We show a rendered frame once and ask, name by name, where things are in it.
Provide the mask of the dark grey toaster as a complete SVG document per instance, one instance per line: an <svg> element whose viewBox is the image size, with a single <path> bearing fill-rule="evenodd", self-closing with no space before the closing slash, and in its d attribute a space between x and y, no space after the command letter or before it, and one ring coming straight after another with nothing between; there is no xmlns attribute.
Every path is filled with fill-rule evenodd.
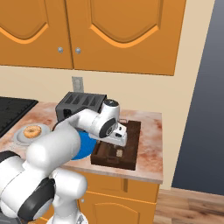
<svg viewBox="0 0 224 224"><path fill-rule="evenodd" d="M106 98L105 94L68 92L55 108L57 120L60 122L66 119L81 107L100 112Z"/></svg>

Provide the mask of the glazed orange donut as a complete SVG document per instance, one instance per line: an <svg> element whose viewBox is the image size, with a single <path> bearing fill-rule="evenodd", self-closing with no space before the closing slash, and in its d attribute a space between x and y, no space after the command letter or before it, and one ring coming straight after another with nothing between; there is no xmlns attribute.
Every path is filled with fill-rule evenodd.
<svg viewBox="0 0 224 224"><path fill-rule="evenodd" d="M35 138L35 137L38 137L42 132L42 129L40 126L38 125L30 125L30 126L27 126L23 133L24 133L24 136L27 137L27 138Z"/></svg>

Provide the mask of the blue plate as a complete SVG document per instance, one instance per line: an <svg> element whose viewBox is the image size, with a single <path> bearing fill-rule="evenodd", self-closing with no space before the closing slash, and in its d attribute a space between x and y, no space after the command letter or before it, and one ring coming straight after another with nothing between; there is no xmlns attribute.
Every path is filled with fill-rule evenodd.
<svg viewBox="0 0 224 224"><path fill-rule="evenodd" d="M73 160L78 160L88 157L93 152L96 140L85 131L75 131L73 143L76 146Z"/></svg>

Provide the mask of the grey plate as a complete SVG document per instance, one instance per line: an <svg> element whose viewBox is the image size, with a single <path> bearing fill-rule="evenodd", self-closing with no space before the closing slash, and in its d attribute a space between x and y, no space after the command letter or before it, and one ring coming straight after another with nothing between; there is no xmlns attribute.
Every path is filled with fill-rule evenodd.
<svg viewBox="0 0 224 224"><path fill-rule="evenodd" d="M24 129L27 127L27 126L30 126L30 125L38 125L41 127L42 129L42 132L39 136L35 137L35 138L27 138L24 136ZM33 123L33 124L28 124L28 125L25 125L24 127L22 127L21 129L19 129L15 134L14 134L14 137L13 137L13 140L16 144L19 144L19 145L23 145L23 146L26 146L26 145L30 145L32 142L34 142L35 140L38 140L39 138L45 136L46 134L49 134L51 132L50 128L48 126L46 126L45 124L43 123Z"/></svg>

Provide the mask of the dark brown wooden tray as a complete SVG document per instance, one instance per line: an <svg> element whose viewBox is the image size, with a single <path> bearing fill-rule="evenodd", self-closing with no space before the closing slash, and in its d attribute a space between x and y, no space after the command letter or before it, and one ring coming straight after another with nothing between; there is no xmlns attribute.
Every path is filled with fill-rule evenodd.
<svg viewBox="0 0 224 224"><path fill-rule="evenodd" d="M132 171L136 169L141 123L139 121L127 121L123 125L127 128L126 145L122 147L98 141L90 156L92 165L102 165Z"/></svg>

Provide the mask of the orange base cupboard door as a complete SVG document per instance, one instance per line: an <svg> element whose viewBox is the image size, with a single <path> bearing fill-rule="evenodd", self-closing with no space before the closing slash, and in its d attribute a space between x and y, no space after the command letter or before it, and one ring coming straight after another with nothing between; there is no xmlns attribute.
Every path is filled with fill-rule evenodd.
<svg viewBox="0 0 224 224"><path fill-rule="evenodd" d="M88 224L152 224L156 208L155 203L96 192L86 192L77 204Z"/></svg>

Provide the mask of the grey wall socket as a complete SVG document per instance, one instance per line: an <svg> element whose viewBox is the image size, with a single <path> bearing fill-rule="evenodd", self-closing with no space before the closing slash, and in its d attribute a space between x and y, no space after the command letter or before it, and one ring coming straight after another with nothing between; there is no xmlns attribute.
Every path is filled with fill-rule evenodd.
<svg viewBox="0 0 224 224"><path fill-rule="evenodd" d="M83 85L83 79L81 77L72 77L72 83L73 83L73 91L83 93L84 92L84 85Z"/></svg>

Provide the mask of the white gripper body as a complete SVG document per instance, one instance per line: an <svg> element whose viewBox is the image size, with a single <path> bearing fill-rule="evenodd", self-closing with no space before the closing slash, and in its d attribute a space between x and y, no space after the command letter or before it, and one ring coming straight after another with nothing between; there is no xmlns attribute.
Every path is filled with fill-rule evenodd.
<svg viewBox="0 0 224 224"><path fill-rule="evenodd" d="M104 138L94 136L93 134L89 134L88 136L95 140L124 147L127 143L127 128L124 125L118 123L117 125L111 126L107 130L106 136Z"/></svg>

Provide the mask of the black hob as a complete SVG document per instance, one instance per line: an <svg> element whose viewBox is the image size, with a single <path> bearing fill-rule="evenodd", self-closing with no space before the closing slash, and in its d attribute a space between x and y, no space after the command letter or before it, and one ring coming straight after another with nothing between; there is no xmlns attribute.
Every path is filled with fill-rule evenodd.
<svg viewBox="0 0 224 224"><path fill-rule="evenodd" d="M0 138L39 102L0 96Z"/></svg>

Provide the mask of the orange drawer front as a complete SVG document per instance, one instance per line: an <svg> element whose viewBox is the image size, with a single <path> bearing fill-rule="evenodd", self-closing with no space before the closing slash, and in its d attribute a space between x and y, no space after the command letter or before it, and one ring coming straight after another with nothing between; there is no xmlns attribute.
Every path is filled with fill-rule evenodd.
<svg viewBox="0 0 224 224"><path fill-rule="evenodd" d="M124 178L110 177L106 175L80 172L87 179L87 189L89 191L113 191L126 192L128 180Z"/></svg>

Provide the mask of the orange wall cupboard door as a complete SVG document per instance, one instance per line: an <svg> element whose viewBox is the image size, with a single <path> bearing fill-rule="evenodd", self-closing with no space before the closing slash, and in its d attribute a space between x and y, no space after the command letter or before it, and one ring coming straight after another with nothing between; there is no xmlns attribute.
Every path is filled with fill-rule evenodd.
<svg viewBox="0 0 224 224"><path fill-rule="evenodd" d="M66 0L74 68L173 75L185 7L186 0Z"/></svg>
<svg viewBox="0 0 224 224"><path fill-rule="evenodd" d="M0 0L0 65L72 69L66 0Z"/></svg>

